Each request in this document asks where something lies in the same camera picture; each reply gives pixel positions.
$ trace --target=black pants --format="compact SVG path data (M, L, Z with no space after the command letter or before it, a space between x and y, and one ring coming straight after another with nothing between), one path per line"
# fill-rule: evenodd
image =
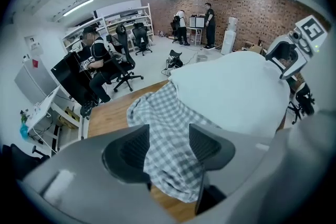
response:
M215 45L215 25L208 25L206 27L206 39L208 41L207 45Z
M182 42L182 37L184 40L184 43L188 43L187 41L187 28L186 27L179 27L177 29L177 34L178 34L178 40L181 43Z
M113 74L114 72L98 71L89 83L90 88L104 103L110 101L111 98L107 95L102 85L106 83L106 81L109 81Z

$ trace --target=man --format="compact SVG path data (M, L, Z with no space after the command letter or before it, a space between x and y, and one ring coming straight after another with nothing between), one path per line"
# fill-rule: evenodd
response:
M87 69L93 68L97 70L97 74L90 81L90 88L101 99L101 102L106 103L110 101L111 98L106 94L102 85L109 81L109 78L114 73L119 72L119 69L113 62L110 62L107 66L104 65L104 61L111 59L111 56L105 49L103 38L99 36L92 26L84 28L82 42L84 47L83 50L78 53L79 57L83 61L88 60L90 62L86 66ZM124 56L117 52L113 54L118 54L120 57Z
M187 41L187 28L185 27L185 17L184 17L184 10L180 10L176 13L175 16L178 16L180 18L180 26L177 29L177 35L178 35L178 41L180 42L180 45L183 45L182 43L182 37L184 40L184 45L189 46L190 44Z
M204 48L211 49L215 46L215 13L214 10L211 8L210 3L205 3L205 9L206 14L203 14L203 16L205 16L207 45L204 46Z

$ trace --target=white shelving unit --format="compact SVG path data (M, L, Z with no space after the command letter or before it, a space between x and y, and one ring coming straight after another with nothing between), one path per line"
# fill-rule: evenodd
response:
M79 36L81 35L83 29L87 26L96 24L97 22L100 22L101 24L104 25L105 21L104 21L103 17L93 19L93 20L77 27L76 29L73 29L70 33L68 33L66 36L64 36L62 41L63 41L65 49L67 51L70 51L72 49L72 46L80 41Z
M125 16L124 18L120 17L120 15L128 13L128 12L138 12L136 15L129 15ZM97 28L96 31L102 35L116 35L116 27L118 24L121 23L127 23L131 21L136 21L136 22L143 22L145 26L149 28L148 31L148 36L152 36L154 34L154 29L153 29L153 23L152 23L152 16L151 16L151 8L149 6L149 3L147 6L139 7L139 8L131 8L131 9L126 9L122 10L117 13L109 14L103 17L96 18L94 20L91 20L76 29L72 30L70 33L68 33L64 38L63 38L63 43L65 46L65 49L67 51L70 51L72 49L72 46L80 41L79 36L82 33L82 30L90 25L96 24L97 22L100 22L101 27ZM131 24L124 24L125 28L127 31L131 31L134 23Z
M120 15L123 13L128 13L128 12L138 12L138 14L136 15L130 15L130 16L126 16L125 18L121 18ZM145 26L147 26L149 28L148 31L148 35L152 36L154 33L153 30L153 23L152 23L152 15L151 15L151 8L150 5L148 3L147 6L143 6L143 7L138 7L138 8L131 8L131 9L126 9L126 10L122 10L120 12L117 13L112 13L106 16L103 16L104 19L104 25L103 27L99 27L97 29L97 31L102 34L100 31L104 30L105 33L108 33L109 35L116 35L116 27L118 24L121 23L126 23L124 24L124 27L126 28L126 30L128 31L128 34L131 32L131 29L133 28L133 24L127 24L127 22L131 22L131 21L136 21L136 22L143 22L143 24ZM133 44L130 42L131 47L130 49L132 49L133 51L135 51L135 48L133 46Z

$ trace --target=black t-shirt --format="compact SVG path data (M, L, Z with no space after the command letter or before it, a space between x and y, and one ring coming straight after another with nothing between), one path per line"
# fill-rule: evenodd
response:
M212 18L209 21L209 25L215 25L215 13L212 8L208 9L208 11L205 14L205 23L208 21L209 15L212 14Z
M90 60L90 62L95 62L103 59L107 61L111 58L108 51L105 49L104 40L102 37L95 39L91 46L84 46L83 50L78 53L81 61Z

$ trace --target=black bag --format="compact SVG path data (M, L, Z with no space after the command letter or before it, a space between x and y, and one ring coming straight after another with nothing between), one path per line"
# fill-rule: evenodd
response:
M180 22L180 17L179 16L174 16L174 21L176 22L176 23L179 23Z

